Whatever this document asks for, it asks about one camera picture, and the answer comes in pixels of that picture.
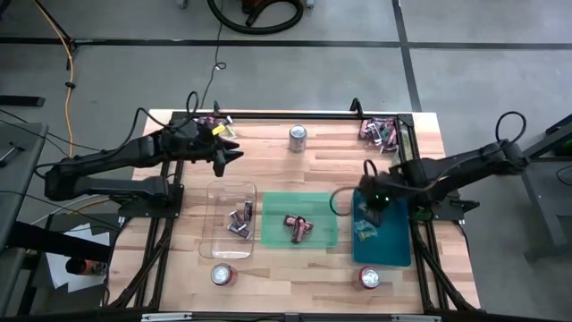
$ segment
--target concrete floor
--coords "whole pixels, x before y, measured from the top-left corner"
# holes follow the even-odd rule
[[[225,11],[238,12],[234,1]],[[391,0],[316,1],[299,26],[264,39],[397,41]],[[203,1],[180,10],[174,1],[45,0],[74,37],[215,39],[218,22]],[[572,42],[572,3],[567,0],[401,0],[410,41]],[[261,24],[286,17],[276,4]],[[240,14],[236,19],[242,20]],[[32,2],[15,1],[0,21],[0,36],[53,37]],[[250,39],[223,29],[223,39]],[[137,107],[183,108],[190,90],[202,93],[214,47],[82,47],[75,56],[71,123],[77,142],[117,146]],[[544,129],[572,110],[570,51],[412,50],[416,84],[425,112],[438,114],[445,148],[459,153],[494,141],[500,114],[518,110],[528,118],[527,147]],[[222,47],[228,68],[215,74],[206,106],[247,109],[347,110],[359,97],[367,110],[411,111],[400,50],[393,48]],[[0,91],[46,98],[42,108],[6,108],[67,137],[63,101],[68,73],[59,46],[0,45]],[[520,124],[507,120],[503,135]],[[141,133],[143,120],[137,132]],[[40,162],[61,158],[46,145]],[[114,173],[129,178],[130,170]],[[461,190],[481,202],[467,214],[467,234],[484,309],[526,317],[572,319],[572,261],[548,259],[529,265],[522,254],[547,239],[519,178],[489,178]],[[29,193],[40,196],[34,179]],[[20,220],[52,210],[27,200]],[[94,307],[97,297],[67,309]],[[54,309],[54,297],[37,312]]]

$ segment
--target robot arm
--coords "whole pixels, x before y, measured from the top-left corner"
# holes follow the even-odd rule
[[[130,194],[163,197],[168,194],[165,178],[120,181],[88,177],[125,166],[151,167],[163,161],[199,160],[213,162],[214,174],[223,176],[226,164],[243,155],[233,151],[239,144],[221,139],[207,124],[184,120],[146,136],[131,140],[117,149],[87,156],[65,158],[46,173],[45,195],[51,200],[74,199],[82,194]]]
[[[364,175],[358,188],[367,207],[377,212],[401,198],[427,208],[449,193],[490,175],[521,174],[528,164],[517,144],[500,140],[456,156],[409,160],[391,167],[388,173]]]

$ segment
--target wooden tabletop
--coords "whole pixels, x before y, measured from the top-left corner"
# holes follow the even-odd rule
[[[168,122],[172,110],[152,110],[161,122]],[[436,114],[413,114],[422,157],[444,157]],[[303,154],[287,150],[288,131],[293,124],[308,132]],[[421,299],[415,260],[410,267],[377,267],[382,284],[372,291],[351,286],[352,273],[360,265],[351,261],[351,223],[338,217],[339,246],[334,249],[268,249],[260,244],[262,194],[265,191],[325,191],[356,185],[363,172],[364,158],[375,161],[379,171],[391,166],[391,159],[357,141],[360,121],[237,120],[232,126],[244,157],[227,165],[224,177],[216,178],[212,165],[185,164],[185,194],[180,218],[172,232],[165,272],[161,310],[329,312],[329,313],[421,313]],[[159,126],[147,120],[144,134]],[[136,169],[133,178],[159,175],[160,166]],[[206,213],[206,186],[215,180],[248,181],[257,187],[257,228],[254,250],[247,259],[202,258],[198,253]],[[342,210],[349,194],[341,195]],[[120,235],[111,264],[111,301],[127,286],[141,265],[149,220],[135,218]],[[442,268],[468,302],[478,307],[475,282],[467,246],[452,223],[435,222]],[[215,286],[210,272],[220,262],[239,271],[232,287]],[[427,265],[432,300],[437,305],[433,274]],[[153,288],[155,270],[147,284]]]

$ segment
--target black floor line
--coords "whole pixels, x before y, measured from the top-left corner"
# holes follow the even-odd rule
[[[421,112],[421,101],[419,100],[419,92],[417,91],[417,84],[415,82],[413,63],[411,63],[411,52],[409,51],[408,34],[405,31],[405,22],[403,21],[403,13],[401,12],[400,0],[392,0],[391,2],[393,4],[393,14],[395,15],[395,23],[397,25],[397,34],[400,37],[401,57],[403,58],[405,81],[408,84],[411,110],[413,112]]]
[[[399,48],[399,41],[351,41],[351,40],[195,40],[195,39],[122,39],[76,38],[81,46],[132,46],[132,47],[352,47]],[[0,44],[61,45],[59,38],[0,37]]]
[[[569,43],[463,43],[463,42],[408,42],[413,49],[470,49],[470,50],[572,50]]]

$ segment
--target yellow cable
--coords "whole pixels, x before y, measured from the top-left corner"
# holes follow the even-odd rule
[[[63,40],[63,36],[60,33],[60,30],[58,30],[58,28],[54,25],[54,23],[52,22],[52,20],[48,17],[47,13],[42,9],[42,7],[40,7],[38,5],[38,3],[34,2],[36,4],[36,7],[38,8],[38,10],[44,15],[44,17],[46,18],[47,22],[49,22],[49,24],[52,26],[52,29],[55,31],[55,33],[57,34],[57,37],[60,39],[60,41],[62,41],[62,45],[65,48],[65,52],[68,54],[68,61],[70,62],[70,83],[73,83],[73,59],[72,59],[72,52],[70,52],[70,49],[68,48],[68,46],[65,44],[65,40]],[[68,134],[70,135],[70,157],[72,157],[72,153],[73,153],[73,133],[72,133],[72,125],[70,124],[70,116],[69,116],[69,110],[70,110],[70,98],[72,97],[72,88],[68,87],[68,93],[67,96],[65,98],[65,121],[67,122],[68,125]]]
[[[77,209],[72,210],[71,213],[70,213],[70,215],[73,214],[73,213],[78,214],[79,211],[81,211],[81,210],[83,210],[83,209],[85,209],[85,208],[90,208],[90,207],[95,206],[95,205],[100,205],[100,204],[105,203],[105,202],[107,202],[107,201],[109,201],[109,198],[108,198],[108,199],[103,199],[103,200],[98,200],[98,201],[89,202],[88,204],[85,204],[85,205],[83,205],[83,206],[81,206],[81,207],[79,207],[79,208],[77,208]]]

